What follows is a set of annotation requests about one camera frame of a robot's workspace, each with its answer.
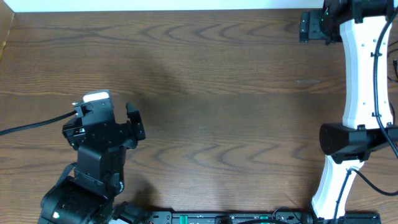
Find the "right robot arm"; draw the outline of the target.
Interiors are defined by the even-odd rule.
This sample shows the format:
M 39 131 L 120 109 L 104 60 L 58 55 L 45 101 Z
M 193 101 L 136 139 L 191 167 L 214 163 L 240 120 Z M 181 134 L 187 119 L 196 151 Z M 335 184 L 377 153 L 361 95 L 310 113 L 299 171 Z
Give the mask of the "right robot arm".
M 341 123 L 321 125 L 322 177 L 300 223 L 379 223 L 376 213 L 347 213 L 346 200 L 374 151 L 397 149 L 397 125 L 388 99 L 387 50 L 397 16 L 394 1 L 325 1 L 303 12 L 301 42 L 340 42 L 345 51 L 346 99 Z

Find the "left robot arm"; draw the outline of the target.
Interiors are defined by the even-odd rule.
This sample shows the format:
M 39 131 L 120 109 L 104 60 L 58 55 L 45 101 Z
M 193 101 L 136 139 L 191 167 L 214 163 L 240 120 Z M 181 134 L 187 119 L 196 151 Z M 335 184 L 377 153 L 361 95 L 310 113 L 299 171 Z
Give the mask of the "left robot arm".
M 79 102 L 62 133 L 77 151 L 57 183 L 44 195 L 39 223 L 108 223 L 113 203 L 125 188 L 126 151 L 146 134 L 140 112 L 126 104 L 127 121 L 118 124 L 109 99 Z

